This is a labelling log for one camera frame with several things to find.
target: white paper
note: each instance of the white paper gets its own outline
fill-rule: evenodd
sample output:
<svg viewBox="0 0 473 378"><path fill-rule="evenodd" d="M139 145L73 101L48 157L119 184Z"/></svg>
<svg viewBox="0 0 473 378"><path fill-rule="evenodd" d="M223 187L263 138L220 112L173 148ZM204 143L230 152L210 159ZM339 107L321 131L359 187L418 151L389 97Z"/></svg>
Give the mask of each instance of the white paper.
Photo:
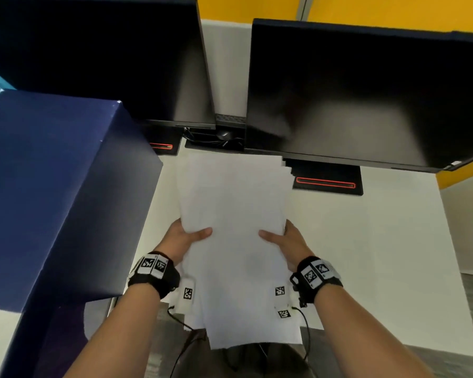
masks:
<svg viewBox="0 0 473 378"><path fill-rule="evenodd" d="M283 233L294 177L281 157L190 154L179 159L177 185L186 231L212 227L183 261L195 278L187 324L205 327L213 349L255 342L301 343L299 319L277 317L273 287L290 272L259 229Z"/></svg>

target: computer monitor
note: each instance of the computer monitor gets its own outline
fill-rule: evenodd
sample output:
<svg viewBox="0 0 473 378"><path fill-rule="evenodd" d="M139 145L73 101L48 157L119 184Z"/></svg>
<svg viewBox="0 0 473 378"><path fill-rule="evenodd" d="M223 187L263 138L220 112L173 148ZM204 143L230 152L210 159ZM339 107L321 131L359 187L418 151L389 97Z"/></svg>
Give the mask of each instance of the computer monitor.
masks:
<svg viewBox="0 0 473 378"><path fill-rule="evenodd" d="M248 152L460 167L473 160L473 34L255 19L246 124Z"/></svg>
<svg viewBox="0 0 473 378"><path fill-rule="evenodd" d="M0 0L0 76L121 100L136 120L215 125L196 0Z"/></svg>

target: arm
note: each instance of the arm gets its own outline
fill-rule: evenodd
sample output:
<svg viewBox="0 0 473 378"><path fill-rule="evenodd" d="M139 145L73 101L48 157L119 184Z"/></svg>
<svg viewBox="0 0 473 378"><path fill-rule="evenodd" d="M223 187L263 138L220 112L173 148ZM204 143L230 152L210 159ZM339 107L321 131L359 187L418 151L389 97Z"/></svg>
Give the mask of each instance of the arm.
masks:
<svg viewBox="0 0 473 378"><path fill-rule="evenodd" d="M155 250L167 255L177 265L194 241L211 234L211 228L186 233L178 219ZM151 285L130 286L64 378L142 378L159 302L159 294Z"/></svg>
<svg viewBox="0 0 473 378"><path fill-rule="evenodd" d="M259 235L280 247L292 269L314 255L288 220L283 236ZM342 287L327 284L315 297L315 308L341 370L347 378L433 378L425 364Z"/></svg>

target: forearm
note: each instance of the forearm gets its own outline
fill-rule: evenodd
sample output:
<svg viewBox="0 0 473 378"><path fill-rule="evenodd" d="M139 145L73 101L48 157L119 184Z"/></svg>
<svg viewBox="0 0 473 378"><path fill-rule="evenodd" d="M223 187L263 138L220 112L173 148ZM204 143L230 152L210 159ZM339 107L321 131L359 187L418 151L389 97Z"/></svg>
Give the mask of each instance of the forearm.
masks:
<svg viewBox="0 0 473 378"><path fill-rule="evenodd" d="M321 288L315 308L347 378L433 378L422 361L342 287Z"/></svg>
<svg viewBox="0 0 473 378"><path fill-rule="evenodd" d="M65 378L142 378L159 303L151 285L130 286Z"/></svg>

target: wrist strap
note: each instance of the wrist strap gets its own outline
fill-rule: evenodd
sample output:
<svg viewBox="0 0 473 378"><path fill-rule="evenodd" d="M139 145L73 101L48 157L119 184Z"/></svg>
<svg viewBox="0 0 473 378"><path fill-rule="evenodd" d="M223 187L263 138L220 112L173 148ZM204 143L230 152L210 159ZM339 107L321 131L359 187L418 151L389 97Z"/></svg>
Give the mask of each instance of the wrist strap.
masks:
<svg viewBox="0 0 473 378"><path fill-rule="evenodd" d="M290 277L295 290L300 293L300 303L314 303L317 292L326 284L343 286L333 265L316 256L303 259Z"/></svg>
<svg viewBox="0 0 473 378"><path fill-rule="evenodd" d="M180 281L181 276L173 261L161 252L152 251L137 263L128 280L128 286L151 284L158 291L159 298L164 298L178 287Z"/></svg>

